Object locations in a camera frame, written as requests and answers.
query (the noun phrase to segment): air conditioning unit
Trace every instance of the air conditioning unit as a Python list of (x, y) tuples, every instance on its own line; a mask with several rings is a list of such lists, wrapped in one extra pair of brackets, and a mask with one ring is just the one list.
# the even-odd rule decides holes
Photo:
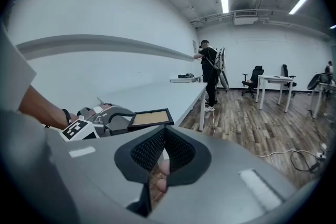
[(234, 13), (235, 25), (251, 25), (258, 20), (258, 14), (256, 10), (243, 10)]

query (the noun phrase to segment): white cloth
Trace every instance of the white cloth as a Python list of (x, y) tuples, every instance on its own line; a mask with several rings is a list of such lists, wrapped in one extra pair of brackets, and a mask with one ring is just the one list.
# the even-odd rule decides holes
[(9, 40), (0, 18), (0, 109), (17, 111), (35, 75)]

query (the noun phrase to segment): black t-shirt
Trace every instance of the black t-shirt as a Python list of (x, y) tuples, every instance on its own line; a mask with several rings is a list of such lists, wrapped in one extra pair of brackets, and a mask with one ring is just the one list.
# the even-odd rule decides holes
[(204, 55), (204, 57), (202, 57), (201, 64), (205, 65), (205, 68), (207, 69), (212, 69), (213, 66), (209, 63), (209, 61), (206, 58), (208, 58), (209, 60), (211, 60), (212, 63), (214, 63), (217, 56), (217, 52), (213, 48), (207, 47), (201, 50), (200, 54)]

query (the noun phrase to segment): wood plank flooring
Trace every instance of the wood plank flooring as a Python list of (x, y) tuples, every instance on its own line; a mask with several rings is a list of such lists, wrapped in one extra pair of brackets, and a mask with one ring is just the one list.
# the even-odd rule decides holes
[[(331, 144), (336, 131), (336, 125), (334, 125), (336, 97), (332, 96), (331, 100), (322, 100), (315, 123), (308, 111), (311, 96), (306, 93), (297, 93), (295, 97), (291, 98), (287, 113), (284, 112), (287, 95), (282, 96), (280, 105), (277, 105), (278, 97), (279, 92), (267, 91), (263, 110), (260, 111), (259, 103), (255, 103), (255, 99), (252, 99), (248, 94), (242, 97), (241, 90), (227, 92), (219, 90), (217, 99), (220, 105), (215, 107), (214, 113), (205, 113), (202, 133), (236, 142), (255, 155), (268, 155), (275, 151), (283, 152), (292, 148), (311, 151), (314, 154), (320, 152), (317, 129), (321, 136), (321, 144), (325, 143), (327, 146)], [(317, 95), (313, 100), (314, 104), (316, 102)], [(198, 101), (180, 127), (199, 132), (200, 105), (201, 103)], [(310, 154), (303, 154), (310, 166), (316, 162), (316, 159)], [(307, 169), (299, 154), (294, 153), (293, 159), (299, 169)], [(263, 160), (286, 175), (298, 188), (311, 181), (322, 170), (321, 168), (315, 174), (295, 170), (290, 161), (290, 153), (274, 154), (263, 158)], [(153, 207), (163, 196), (153, 184), (163, 177), (156, 167), (151, 178)]]

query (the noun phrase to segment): white table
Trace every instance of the white table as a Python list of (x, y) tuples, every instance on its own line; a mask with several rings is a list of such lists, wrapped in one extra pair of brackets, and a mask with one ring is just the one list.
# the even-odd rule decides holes
[(292, 78), (283, 77), (283, 76), (264, 76), (264, 75), (258, 75), (258, 88), (257, 88), (256, 103), (258, 102), (258, 98), (259, 98), (260, 85), (262, 85), (262, 88), (263, 88), (262, 89), (263, 93), (261, 94), (261, 102), (260, 102), (259, 110), (262, 110), (262, 107), (263, 107), (264, 97), (265, 97), (265, 89), (266, 89), (266, 82), (281, 84), (281, 86), (280, 86), (280, 96), (279, 96), (278, 104), (280, 104), (280, 101), (281, 101), (281, 95), (282, 95), (282, 90), (284, 88), (284, 84), (287, 84), (288, 82), (290, 83), (289, 92), (288, 92), (288, 98), (287, 98), (287, 104), (286, 104), (286, 108), (285, 108), (285, 112), (287, 112), (288, 106), (289, 106), (289, 102), (290, 102), (290, 97), (292, 95), (293, 79)]
[(103, 103), (113, 103), (133, 112), (168, 108), (174, 125), (179, 126), (201, 97), (199, 130), (203, 130), (206, 83), (153, 83), (99, 96)]
[[(314, 93), (315, 93), (315, 89), (318, 88), (319, 89), (319, 97), (317, 99), (317, 104), (315, 107), (315, 110), (313, 112), (313, 97), (314, 97)], [(336, 86), (334, 85), (330, 85), (330, 84), (326, 84), (326, 83), (319, 83), (314, 89), (313, 92), (311, 93), (311, 102), (310, 102), (310, 111), (313, 112), (313, 119), (316, 118), (317, 113), (319, 112), (320, 109), (320, 105), (321, 105), (321, 99), (322, 99), (322, 92), (324, 89), (333, 89), (336, 90)]]
[(184, 78), (184, 79), (171, 79), (170, 82), (174, 83), (179, 83), (179, 82), (184, 82), (184, 83), (193, 83), (193, 82), (200, 82), (201, 77), (192, 77), (192, 78)]

